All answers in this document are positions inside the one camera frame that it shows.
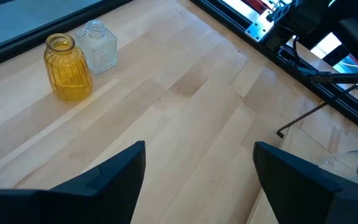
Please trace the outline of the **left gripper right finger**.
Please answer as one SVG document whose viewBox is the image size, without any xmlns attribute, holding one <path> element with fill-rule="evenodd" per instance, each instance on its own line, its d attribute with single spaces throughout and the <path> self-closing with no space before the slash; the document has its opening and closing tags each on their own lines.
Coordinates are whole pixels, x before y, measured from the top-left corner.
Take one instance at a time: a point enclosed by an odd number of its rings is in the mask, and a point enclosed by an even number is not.
<svg viewBox="0 0 358 224">
<path fill-rule="evenodd" d="M 253 160 L 279 223 L 358 223 L 358 151 L 316 165 L 257 141 Z"/>
</svg>

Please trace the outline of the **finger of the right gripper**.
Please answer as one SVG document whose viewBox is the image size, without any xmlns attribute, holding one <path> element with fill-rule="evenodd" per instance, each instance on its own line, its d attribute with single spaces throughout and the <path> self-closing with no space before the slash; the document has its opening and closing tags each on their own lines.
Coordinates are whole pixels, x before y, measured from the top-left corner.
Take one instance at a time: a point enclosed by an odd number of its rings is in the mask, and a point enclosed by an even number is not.
<svg viewBox="0 0 358 224">
<path fill-rule="evenodd" d="M 319 73 L 311 76 L 315 83 L 358 84 L 358 73 Z"/>
</svg>

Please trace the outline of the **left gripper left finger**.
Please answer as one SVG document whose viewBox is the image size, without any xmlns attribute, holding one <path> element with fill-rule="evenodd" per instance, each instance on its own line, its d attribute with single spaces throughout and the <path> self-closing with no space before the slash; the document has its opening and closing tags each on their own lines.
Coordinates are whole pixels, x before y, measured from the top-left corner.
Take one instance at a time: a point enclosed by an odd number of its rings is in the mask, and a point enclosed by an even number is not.
<svg viewBox="0 0 358 224">
<path fill-rule="evenodd" d="M 0 223 L 130 223 L 145 175 L 145 142 L 52 189 L 0 189 Z"/>
</svg>

